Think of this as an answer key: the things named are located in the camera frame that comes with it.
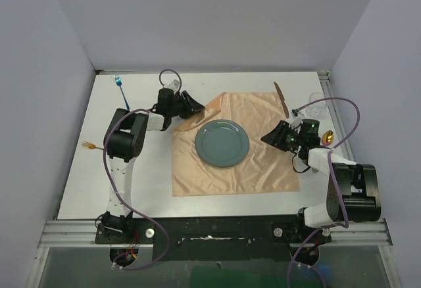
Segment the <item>teal round plate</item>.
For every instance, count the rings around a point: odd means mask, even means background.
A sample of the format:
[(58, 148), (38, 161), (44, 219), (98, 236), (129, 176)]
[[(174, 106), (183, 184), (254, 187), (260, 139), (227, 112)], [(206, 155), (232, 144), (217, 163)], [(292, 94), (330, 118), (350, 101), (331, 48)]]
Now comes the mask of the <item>teal round plate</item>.
[(239, 164), (249, 151), (246, 131), (231, 120), (207, 122), (195, 136), (195, 150), (202, 161), (216, 168)]

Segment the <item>peach satin cloth napkin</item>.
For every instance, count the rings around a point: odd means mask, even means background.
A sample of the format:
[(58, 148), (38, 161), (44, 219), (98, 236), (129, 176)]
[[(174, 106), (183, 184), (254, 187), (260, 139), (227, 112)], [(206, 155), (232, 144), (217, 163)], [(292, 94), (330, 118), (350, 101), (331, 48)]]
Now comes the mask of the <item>peach satin cloth napkin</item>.
[[(195, 136), (217, 119), (232, 120), (249, 137), (247, 156), (237, 165), (217, 168), (201, 160)], [(172, 194), (175, 197), (229, 195), (300, 190), (292, 154), (263, 143), (285, 114), (276, 93), (222, 93), (205, 110), (172, 132)]]

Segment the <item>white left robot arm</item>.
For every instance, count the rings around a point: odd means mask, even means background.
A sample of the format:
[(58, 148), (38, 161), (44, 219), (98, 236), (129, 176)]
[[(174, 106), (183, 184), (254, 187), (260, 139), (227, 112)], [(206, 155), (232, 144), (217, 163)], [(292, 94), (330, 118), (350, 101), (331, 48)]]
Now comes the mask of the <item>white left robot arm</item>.
[(204, 109), (188, 92), (162, 88), (150, 110), (115, 110), (103, 140), (103, 164), (111, 187), (101, 223), (118, 242), (125, 243), (134, 234), (132, 176), (146, 132), (165, 131), (174, 117), (188, 119)]

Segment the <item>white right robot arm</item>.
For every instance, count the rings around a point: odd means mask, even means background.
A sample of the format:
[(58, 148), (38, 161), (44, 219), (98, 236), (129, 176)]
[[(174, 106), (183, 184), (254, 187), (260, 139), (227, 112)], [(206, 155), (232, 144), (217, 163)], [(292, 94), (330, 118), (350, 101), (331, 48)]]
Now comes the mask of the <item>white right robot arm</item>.
[(317, 228), (378, 221), (381, 204), (376, 168), (347, 160), (323, 146), (319, 121), (298, 118), (296, 122), (294, 126), (282, 120), (260, 139), (283, 152), (293, 153), (308, 168), (328, 178), (326, 200), (303, 209), (303, 219), (293, 224), (294, 236), (308, 241)]

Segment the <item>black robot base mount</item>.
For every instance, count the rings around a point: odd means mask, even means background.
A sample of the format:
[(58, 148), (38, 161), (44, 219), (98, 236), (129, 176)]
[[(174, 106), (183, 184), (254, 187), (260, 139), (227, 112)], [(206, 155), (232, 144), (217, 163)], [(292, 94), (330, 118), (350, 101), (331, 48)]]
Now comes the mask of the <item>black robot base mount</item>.
[(130, 218), (122, 231), (96, 225), (95, 243), (110, 245), (110, 258), (127, 266), (143, 247), (152, 248), (158, 261), (288, 261), (300, 244), (301, 257), (317, 256), (330, 235), (307, 227), (302, 214), (158, 218), (155, 222)]

